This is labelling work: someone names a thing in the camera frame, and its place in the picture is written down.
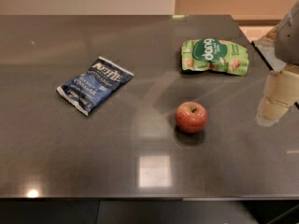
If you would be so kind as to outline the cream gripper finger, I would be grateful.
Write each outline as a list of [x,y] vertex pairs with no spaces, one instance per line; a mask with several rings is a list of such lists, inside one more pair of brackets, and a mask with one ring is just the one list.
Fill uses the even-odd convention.
[[281,71],[271,71],[265,82],[255,120],[260,126],[270,127],[298,101],[299,66],[289,64]]

